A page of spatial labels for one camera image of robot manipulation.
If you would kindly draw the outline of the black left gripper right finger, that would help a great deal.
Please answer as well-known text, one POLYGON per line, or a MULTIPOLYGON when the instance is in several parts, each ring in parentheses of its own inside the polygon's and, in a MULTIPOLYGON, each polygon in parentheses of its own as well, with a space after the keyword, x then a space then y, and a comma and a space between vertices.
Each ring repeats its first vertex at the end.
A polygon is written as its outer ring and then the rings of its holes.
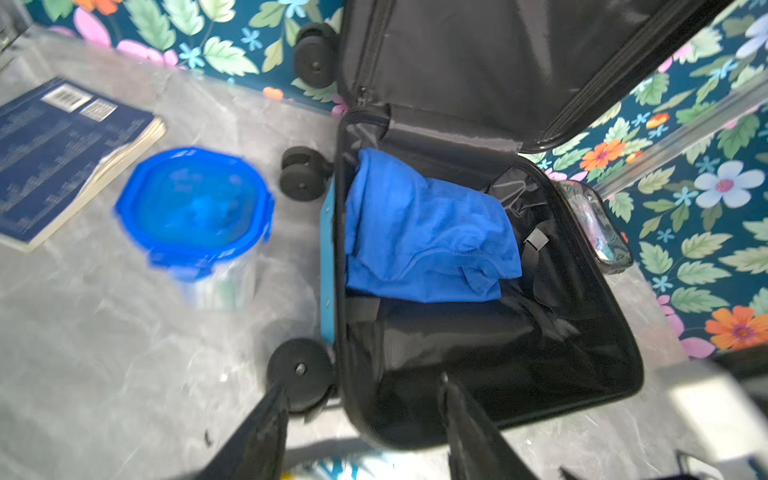
POLYGON ((447 373, 440 377, 439 413, 452 479, 537 479, 480 404, 447 373))

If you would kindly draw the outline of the blue t-shirt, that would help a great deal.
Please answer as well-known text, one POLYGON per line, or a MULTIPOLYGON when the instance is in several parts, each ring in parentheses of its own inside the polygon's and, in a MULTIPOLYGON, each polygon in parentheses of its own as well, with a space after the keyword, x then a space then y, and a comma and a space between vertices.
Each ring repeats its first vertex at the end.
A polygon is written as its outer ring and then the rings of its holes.
POLYGON ((522 276, 518 241, 496 198, 425 178, 371 148, 345 201, 346 286, 382 298, 487 302, 522 276))

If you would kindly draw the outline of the white yellow teal printed garment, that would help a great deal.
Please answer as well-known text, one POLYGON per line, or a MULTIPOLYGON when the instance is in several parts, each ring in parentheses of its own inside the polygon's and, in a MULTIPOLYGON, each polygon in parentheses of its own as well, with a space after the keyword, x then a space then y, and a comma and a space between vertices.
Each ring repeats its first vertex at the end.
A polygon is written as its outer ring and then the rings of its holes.
POLYGON ((366 454, 304 462, 284 471, 280 479, 407 480, 424 475, 408 455, 366 454))

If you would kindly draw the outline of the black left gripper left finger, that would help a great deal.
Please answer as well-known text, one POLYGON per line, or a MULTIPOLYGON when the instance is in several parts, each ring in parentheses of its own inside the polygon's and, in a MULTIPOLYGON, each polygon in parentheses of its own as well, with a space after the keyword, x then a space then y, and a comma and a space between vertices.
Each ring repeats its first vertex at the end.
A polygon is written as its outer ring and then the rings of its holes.
POLYGON ((287 395, 277 383, 195 479, 279 479, 287 424, 287 395))

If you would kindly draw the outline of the blue hard-shell suitcase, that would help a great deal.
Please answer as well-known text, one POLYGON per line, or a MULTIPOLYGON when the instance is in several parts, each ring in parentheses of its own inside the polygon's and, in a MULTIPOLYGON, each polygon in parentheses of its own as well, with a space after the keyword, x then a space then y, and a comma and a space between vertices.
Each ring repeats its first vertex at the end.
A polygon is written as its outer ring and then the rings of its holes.
POLYGON ((349 104, 326 160, 280 186, 325 199, 322 341, 268 381, 296 416, 339 397, 368 439, 446 440, 444 385, 506 429, 622 400, 644 368, 605 276, 632 264, 594 189, 529 160, 622 99, 722 1, 349 1, 293 33, 293 68, 349 104))

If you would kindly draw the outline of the clear black-trimmed toiletry pouch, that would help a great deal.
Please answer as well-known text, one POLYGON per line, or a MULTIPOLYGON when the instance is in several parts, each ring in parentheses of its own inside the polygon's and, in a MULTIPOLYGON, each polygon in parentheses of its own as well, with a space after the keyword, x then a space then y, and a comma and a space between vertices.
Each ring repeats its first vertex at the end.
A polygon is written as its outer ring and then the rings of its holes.
POLYGON ((609 215, 603 199, 590 186, 573 180, 558 183, 604 274, 622 273, 634 264, 627 241, 609 215))

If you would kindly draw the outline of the clear container blue lid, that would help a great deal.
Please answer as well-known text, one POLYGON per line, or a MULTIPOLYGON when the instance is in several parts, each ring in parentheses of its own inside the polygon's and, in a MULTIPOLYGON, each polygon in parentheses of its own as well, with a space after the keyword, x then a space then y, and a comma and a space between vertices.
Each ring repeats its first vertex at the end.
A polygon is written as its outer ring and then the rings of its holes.
POLYGON ((270 239, 274 210, 274 196, 253 166, 195 147, 140 162, 115 205, 149 264, 205 310, 239 309, 253 299, 256 257, 270 239))

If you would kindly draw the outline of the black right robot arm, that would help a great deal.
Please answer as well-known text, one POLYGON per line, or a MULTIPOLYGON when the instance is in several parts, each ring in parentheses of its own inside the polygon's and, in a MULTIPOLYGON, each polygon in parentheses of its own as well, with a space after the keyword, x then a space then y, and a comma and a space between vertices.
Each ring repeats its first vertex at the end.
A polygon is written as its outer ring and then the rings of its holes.
POLYGON ((557 479, 764 479, 767 348, 708 359, 642 352, 646 383, 592 440, 565 447, 557 479))

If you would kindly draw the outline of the aluminium cage frame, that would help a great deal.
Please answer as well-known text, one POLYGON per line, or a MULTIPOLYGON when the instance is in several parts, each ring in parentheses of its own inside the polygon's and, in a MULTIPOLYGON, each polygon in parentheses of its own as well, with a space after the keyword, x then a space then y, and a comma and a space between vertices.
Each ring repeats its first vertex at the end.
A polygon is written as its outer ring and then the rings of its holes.
POLYGON ((714 107, 650 147, 638 162, 596 183, 595 191, 601 197, 619 193, 645 175, 675 160, 700 140, 717 134, 728 122, 738 120, 749 110, 758 108, 766 101, 767 72, 763 71, 739 89, 732 90, 714 107))

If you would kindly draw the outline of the dark blue paperback book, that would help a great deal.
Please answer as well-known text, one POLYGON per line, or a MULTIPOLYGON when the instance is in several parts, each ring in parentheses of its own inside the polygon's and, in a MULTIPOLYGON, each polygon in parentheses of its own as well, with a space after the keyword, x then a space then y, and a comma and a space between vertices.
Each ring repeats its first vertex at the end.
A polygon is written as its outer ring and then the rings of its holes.
POLYGON ((36 249, 166 131, 161 117, 64 78, 2 105, 2 244, 36 249))

